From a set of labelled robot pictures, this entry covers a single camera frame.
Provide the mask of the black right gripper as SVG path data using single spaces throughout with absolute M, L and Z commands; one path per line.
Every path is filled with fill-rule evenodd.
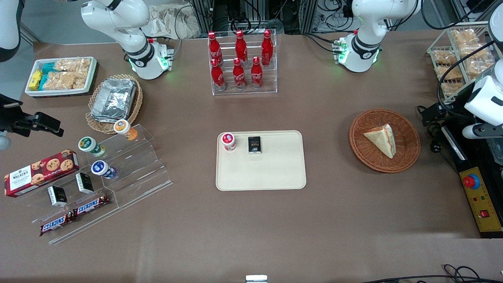
M 29 137 L 32 131 L 43 131 L 63 137 L 64 129 L 61 122 L 42 112 L 34 114 L 34 124 L 31 115 L 22 111 L 23 102 L 0 95 L 0 130 L 11 134 Z

